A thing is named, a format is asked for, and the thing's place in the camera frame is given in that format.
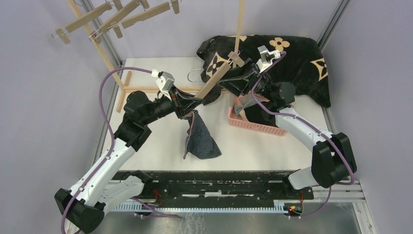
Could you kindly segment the grey striped underwear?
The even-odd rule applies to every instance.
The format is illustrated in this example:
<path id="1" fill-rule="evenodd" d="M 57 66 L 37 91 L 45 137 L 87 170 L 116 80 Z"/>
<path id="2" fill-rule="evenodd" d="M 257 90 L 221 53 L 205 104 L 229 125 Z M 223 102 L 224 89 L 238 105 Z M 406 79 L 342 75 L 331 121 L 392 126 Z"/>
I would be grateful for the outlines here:
<path id="1" fill-rule="evenodd" d="M 233 106 L 233 112 L 237 117 L 241 116 L 241 111 L 245 108 L 251 107 L 257 104 L 257 101 L 253 98 L 251 94 L 247 94 L 239 98 L 240 103 Z"/>

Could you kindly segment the navy striped boxer shorts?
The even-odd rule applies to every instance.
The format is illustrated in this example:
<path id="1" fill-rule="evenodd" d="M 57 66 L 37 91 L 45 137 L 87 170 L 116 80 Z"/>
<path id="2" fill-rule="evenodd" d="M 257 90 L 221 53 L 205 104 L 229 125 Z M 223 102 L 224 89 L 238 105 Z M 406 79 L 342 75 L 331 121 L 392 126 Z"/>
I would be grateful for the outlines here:
<path id="1" fill-rule="evenodd" d="M 197 110 L 193 110 L 185 120 L 189 123 L 183 159 L 190 153 L 198 159 L 212 159 L 222 155 L 216 141 L 211 136 Z"/>

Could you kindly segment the black underwear beige waistband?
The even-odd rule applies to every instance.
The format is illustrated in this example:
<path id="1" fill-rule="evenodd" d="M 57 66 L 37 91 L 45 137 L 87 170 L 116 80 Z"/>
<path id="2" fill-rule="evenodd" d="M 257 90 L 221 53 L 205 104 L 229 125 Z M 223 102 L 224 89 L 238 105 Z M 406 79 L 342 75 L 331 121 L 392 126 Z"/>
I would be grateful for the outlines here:
<path id="1" fill-rule="evenodd" d="M 246 119 L 249 122 L 277 127 L 275 123 L 275 117 L 268 114 L 260 105 L 255 104 L 250 107 L 244 108 Z"/>

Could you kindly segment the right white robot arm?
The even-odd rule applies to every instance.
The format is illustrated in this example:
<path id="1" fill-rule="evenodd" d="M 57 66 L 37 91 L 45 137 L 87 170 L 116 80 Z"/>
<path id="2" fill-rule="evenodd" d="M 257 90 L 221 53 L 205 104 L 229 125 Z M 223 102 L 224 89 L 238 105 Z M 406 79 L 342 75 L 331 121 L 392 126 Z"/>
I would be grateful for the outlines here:
<path id="1" fill-rule="evenodd" d="M 292 83 L 271 84 L 269 72 L 281 60 L 248 61 L 242 67 L 229 70 L 217 85 L 237 97 L 251 94 L 267 116 L 273 117 L 276 126 L 286 130 L 311 151 L 311 166 L 289 174 L 287 182 L 282 184 L 282 194 L 286 198 L 295 198 L 305 187 L 352 185 L 357 165 L 348 136 L 325 131 L 299 115 L 291 106 L 296 94 Z"/>

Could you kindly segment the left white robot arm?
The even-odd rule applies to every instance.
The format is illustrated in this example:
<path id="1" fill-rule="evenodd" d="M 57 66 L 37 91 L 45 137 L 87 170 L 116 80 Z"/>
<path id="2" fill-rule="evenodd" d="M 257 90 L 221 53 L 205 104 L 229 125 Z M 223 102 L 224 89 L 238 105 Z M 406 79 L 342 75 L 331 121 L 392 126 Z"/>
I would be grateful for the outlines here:
<path id="1" fill-rule="evenodd" d="M 202 99 L 175 86 L 154 101 L 149 100 L 145 92 L 130 93 L 118 129 L 113 131 L 108 128 L 111 133 L 109 148 L 76 184 L 68 190 L 61 188 L 55 194 L 62 214 L 61 232 L 66 233 L 65 225 L 69 221 L 77 227 L 77 234 L 89 234 L 116 206 L 138 195 L 141 198 L 150 197 L 153 185 L 145 173 L 133 174 L 109 189 L 106 186 L 149 138 L 150 123 L 172 113 L 183 118 L 200 104 Z"/>

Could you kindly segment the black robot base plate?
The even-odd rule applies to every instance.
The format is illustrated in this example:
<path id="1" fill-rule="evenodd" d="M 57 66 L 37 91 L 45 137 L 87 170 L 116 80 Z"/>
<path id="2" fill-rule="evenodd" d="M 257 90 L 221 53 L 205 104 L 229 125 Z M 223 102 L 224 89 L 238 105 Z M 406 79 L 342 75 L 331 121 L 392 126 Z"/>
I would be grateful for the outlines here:
<path id="1" fill-rule="evenodd" d="M 161 211 L 281 212 L 278 202 L 313 200 L 311 187 L 294 190 L 291 171 L 145 171 L 145 185 L 136 198 L 155 202 Z"/>

